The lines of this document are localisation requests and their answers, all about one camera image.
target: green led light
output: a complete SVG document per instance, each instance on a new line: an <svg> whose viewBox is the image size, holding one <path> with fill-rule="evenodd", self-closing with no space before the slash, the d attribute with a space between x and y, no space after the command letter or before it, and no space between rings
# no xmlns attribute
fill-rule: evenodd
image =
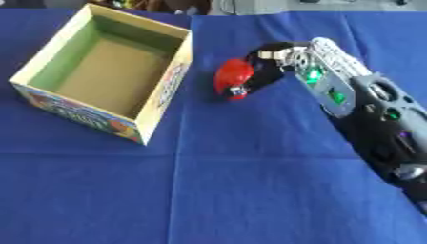
<svg viewBox="0 0 427 244"><path fill-rule="evenodd" d="M323 70L319 66L311 67L306 72L307 84L317 83L323 76Z"/></svg>
<svg viewBox="0 0 427 244"><path fill-rule="evenodd" d="M396 109L390 108L386 111L385 117L389 120L398 120L400 119L400 112Z"/></svg>
<svg viewBox="0 0 427 244"><path fill-rule="evenodd" d="M345 97L345 95L343 93L335 91L334 88L331 88L328 91L328 95L329 95L329 97L332 98L332 100L334 100L334 102L337 105L341 105L345 101L345 99L346 99L346 97Z"/></svg>

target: open box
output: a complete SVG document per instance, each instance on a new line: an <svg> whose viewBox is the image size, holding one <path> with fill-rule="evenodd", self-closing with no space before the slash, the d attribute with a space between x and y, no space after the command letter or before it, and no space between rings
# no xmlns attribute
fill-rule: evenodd
<svg viewBox="0 0 427 244"><path fill-rule="evenodd" d="M10 81L36 107L147 144L192 60L189 30L88 4Z"/></svg>

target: red object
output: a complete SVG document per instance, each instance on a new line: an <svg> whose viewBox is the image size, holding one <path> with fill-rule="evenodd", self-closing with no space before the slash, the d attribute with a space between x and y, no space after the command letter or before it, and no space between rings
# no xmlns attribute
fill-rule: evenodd
<svg viewBox="0 0 427 244"><path fill-rule="evenodd" d="M251 64L242 59L233 58L226 61L216 72L214 87L218 94L222 94L224 89L239 86L245 83L254 75L254 68ZM230 97L232 100L243 99L247 94L240 94Z"/></svg>

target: blue tablecloth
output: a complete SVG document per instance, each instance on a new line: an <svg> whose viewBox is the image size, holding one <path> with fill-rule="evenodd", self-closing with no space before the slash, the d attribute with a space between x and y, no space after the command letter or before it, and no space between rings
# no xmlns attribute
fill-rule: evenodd
<svg viewBox="0 0 427 244"><path fill-rule="evenodd" d="M228 58L326 36L427 106L427 13L195 17L193 66L148 147L41 112L7 83L72 14L0 10L1 243L427 242L421 214L294 78L233 103L213 92Z"/></svg>

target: robotic arm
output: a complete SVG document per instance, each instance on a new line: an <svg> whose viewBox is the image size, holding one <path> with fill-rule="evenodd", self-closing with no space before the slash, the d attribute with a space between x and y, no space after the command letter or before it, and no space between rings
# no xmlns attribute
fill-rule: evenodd
<svg viewBox="0 0 427 244"><path fill-rule="evenodd" d="M239 68L235 80L224 73ZM427 111L393 81L372 73L327 38L274 43L230 60L216 91L230 99L293 71L356 153L385 182L400 187L427 216Z"/></svg>

